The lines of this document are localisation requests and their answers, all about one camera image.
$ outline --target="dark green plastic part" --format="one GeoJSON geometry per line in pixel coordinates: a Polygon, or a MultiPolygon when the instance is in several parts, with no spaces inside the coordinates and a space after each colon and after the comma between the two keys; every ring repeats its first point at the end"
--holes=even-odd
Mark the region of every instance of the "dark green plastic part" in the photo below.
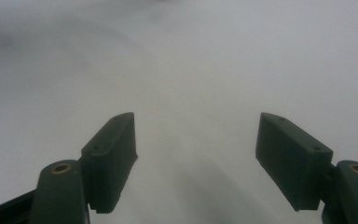
{"type": "Polygon", "coordinates": [[[290,120],[262,113],[256,158],[296,211],[316,210],[333,151],[290,120]]]}
{"type": "Polygon", "coordinates": [[[42,170],[29,223],[89,223],[78,161],[57,161],[42,170]]]}
{"type": "Polygon", "coordinates": [[[112,212],[138,158],[133,113],[110,119],[81,153],[79,161],[90,208],[97,213],[112,212]]]}

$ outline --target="white surface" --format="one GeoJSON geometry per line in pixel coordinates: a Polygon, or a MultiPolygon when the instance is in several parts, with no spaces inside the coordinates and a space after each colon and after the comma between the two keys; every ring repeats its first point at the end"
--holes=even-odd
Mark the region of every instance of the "white surface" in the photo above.
{"type": "Polygon", "coordinates": [[[256,161],[258,119],[358,161],[358,1],[0,1],[0,203],[127,111],[140,158],[91,223],[321,223],[256,161]]]}

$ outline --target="white background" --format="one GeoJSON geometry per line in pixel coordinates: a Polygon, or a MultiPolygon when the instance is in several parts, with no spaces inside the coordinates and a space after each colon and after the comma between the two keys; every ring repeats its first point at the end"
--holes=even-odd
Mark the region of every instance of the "white background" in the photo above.
{"type": "Polygon", "coordinates": [[[258,120],[358,161],[358,0],[0,0],[0,203],[128,111],[140,157],[91,223],[321,223],[255,159],[258,120]]]}

